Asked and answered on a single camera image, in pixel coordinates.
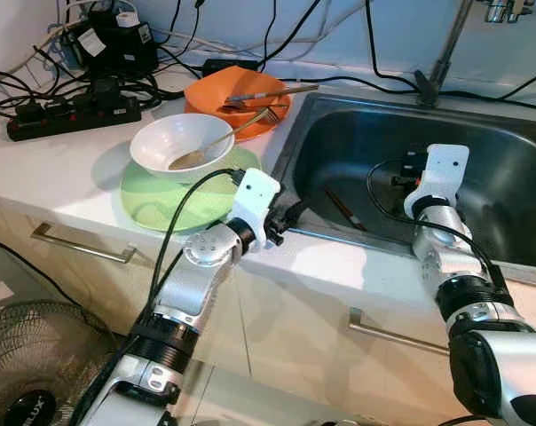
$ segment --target spoon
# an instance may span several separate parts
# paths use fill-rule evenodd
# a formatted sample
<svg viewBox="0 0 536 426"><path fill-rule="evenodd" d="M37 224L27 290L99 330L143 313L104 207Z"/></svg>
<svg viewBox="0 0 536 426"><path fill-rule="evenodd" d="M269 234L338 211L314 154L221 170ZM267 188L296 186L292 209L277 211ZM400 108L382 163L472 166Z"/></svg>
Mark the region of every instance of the spoon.
<svg viewBox="0 0 536 426"><path fill-rule="evenodd" d="M211 148L215 147L219 142L224 141L225 139L229 138L235 133L238 133L239 131L246 129L249 125L254 124L255 122L259 120L262 120L264 116L267 115L269 112L270 112L269 108L264 108L262 111L260 111L250 120L242 124L240 127L237 127L236 129L229 131L223 137L214 140L204 149L201 149L201 148L195 149L194 151L191 151L190 153L182 155L181 157L171 162L171 164L168 167L168 170L181 170L181 169L189 169L192 167L201 166L202 164L206 162L205 159L207 158L207 153L208 151L211 150Z"/></svg>

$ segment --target orange plate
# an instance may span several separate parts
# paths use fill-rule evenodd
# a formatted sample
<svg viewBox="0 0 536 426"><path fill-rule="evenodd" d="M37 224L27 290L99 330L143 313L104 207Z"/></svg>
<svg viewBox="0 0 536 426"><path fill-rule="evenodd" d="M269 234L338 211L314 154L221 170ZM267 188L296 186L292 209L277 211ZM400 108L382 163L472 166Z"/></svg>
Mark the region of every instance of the orange plate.
<svg viewBox="0 0 536 426"><path fill-rule="evenodd" d="M233 128L237 128L254 117L256 112L223 113L219 111L219 108L224 104L226 98L266 91L283 91L286 88L286 84L271 75L236 66L228 67L198 80L185 89L185 112L214 115L231 124ZM291 108L292 99L288 95L284 95L277 98L251 99L245 102L252 107L268 103L288 105L287 108L273 108L274 113L283 120ZM277 125L255 122L245 130L238 132L236 141L242 142L254 138L272 130Z"/></svg>

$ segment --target white bowl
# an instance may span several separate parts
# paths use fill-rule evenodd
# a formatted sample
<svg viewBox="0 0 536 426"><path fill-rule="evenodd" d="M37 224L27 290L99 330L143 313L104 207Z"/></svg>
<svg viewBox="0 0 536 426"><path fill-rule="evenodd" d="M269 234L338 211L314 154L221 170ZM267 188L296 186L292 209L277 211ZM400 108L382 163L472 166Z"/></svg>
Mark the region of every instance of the white bowl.
<svg viewBox="0 0 536 426"><path fill-rule="evenodd" d="M159 178L192 184L213 170L221 169L223 159L234 145L234 135L212 148L213 160L200 166L169 170L177 158L195 149L203 149L229 133L231 125L213 115L177 114L156 120L141 129L130 144L132 159Z"/></svg>

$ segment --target sink basin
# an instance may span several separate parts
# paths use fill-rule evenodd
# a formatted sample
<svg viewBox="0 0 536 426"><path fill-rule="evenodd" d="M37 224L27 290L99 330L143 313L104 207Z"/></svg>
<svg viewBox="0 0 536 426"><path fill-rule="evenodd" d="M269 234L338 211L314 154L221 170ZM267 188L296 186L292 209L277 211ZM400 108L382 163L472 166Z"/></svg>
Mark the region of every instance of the sink basin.
<svg viewBox="0 0 536 426"><path fill-rule="evenodd" d="M430 144L469 147L457 209L495 261L536 266L536 122L313 93L303 103L272 175L309 200L295 231L412 255L411 225L382 215L366 190L369 169ZM377 170L374 189L403 215L399 165ZM350 226L331 190L367 229Z"/></svg>

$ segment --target fan grille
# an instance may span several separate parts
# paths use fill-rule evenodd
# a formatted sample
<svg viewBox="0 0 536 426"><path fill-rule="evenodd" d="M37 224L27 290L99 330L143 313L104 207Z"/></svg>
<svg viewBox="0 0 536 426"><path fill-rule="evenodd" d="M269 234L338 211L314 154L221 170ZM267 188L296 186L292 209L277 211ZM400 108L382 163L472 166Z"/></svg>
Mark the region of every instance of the fan grille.
<svg viewBox="0 0 536 426"><path fill-rule="evenodd" d="M41 300L0 310L0 426L30 391L48 391L57 411L50 425L68 424L73 407L116 350L108 327L79 306Z"/></svg>

